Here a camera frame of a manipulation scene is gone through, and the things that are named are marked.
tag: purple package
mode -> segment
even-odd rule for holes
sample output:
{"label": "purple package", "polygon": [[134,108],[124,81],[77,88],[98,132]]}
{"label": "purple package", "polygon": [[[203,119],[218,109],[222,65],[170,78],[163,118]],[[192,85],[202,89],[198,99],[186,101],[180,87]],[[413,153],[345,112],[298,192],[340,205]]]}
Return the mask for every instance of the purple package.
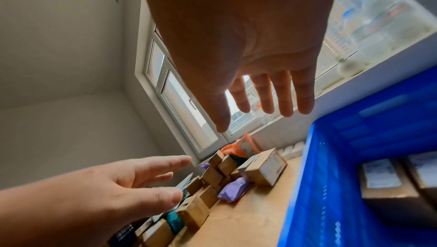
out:
{"label": "purple package", "polygon": [[200,165],[200,167],[201,167],[203,170],[207,170],[210,166],[211,166],[210,163],[202,163],[202,164]]}
{"label": "purple package", "polygon": [[238,200],[252,183],[246,182],[244,178],[238,178],[235,181],[227,184],[219,193],[218,198],[227,201],[228,203]]}

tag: blue bin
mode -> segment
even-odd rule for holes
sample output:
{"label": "blue bin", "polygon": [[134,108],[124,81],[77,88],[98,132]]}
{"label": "blue bin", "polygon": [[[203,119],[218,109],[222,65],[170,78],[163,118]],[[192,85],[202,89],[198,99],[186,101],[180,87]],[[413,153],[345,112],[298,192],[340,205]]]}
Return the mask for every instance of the blue bin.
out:
{"label": "blue bin", "polygon": [[437,230],[385,226],[357,165],[437,150],[437,67],[316,120],[278,246],[437,246]]}

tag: window handle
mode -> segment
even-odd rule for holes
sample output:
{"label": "window handle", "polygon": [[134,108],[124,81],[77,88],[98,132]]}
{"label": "window handle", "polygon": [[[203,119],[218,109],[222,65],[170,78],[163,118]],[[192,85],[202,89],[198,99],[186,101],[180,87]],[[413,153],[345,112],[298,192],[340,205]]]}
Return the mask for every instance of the window handle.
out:
{"label": "window handle", "polygon": [[193,107],[193,109],[197,110],[196,105],[194,105],[194,103],[193,103],[193,100],[190,98],[189,101],[190,101],[191,107]]}

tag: wooden table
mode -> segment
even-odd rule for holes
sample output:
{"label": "wooden table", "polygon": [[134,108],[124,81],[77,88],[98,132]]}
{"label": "wooden table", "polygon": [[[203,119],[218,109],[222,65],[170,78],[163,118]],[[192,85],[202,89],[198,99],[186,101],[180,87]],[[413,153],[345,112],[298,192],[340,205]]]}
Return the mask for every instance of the wooden table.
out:
{"label": "wooden table", "polygon": [[300,162],[289,160],[272,189],[252,186],[235,204],[217,202],[199,231],[185,227],[169,246],[276,246]]}

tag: pile of packages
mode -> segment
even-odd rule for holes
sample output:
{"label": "pile of packages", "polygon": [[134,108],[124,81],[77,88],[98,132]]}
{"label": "pile of packages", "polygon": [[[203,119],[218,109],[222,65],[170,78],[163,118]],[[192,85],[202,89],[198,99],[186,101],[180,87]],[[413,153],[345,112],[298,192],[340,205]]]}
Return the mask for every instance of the pile of packages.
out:
{"label": "pile of packages", "polygon": [[[304,146],[297,144],[294,151],[291,146],[280,152],[287,158],[299,156],[296,150],[300,150],[301,155]],[[119,237],[127,241],[133,229],[134,236],[129,239],[134,242],[133,246],[166,247],[185,226],[192,232],[199,230],[218,200],[238,202],[252,185],[273,187],[286,166],[279,150],[261,151],[246,134],[201,163],[198,166],[201,175],[193,177],[191,174],[178,185],[183,190],[183,199],[171,212],[153,216],[140,226],[126,227]]]}
{"label": "pile of packages", "polygon": [[383,159],[359,168],[361,197],[392,226],[437,228],[437,152]]}

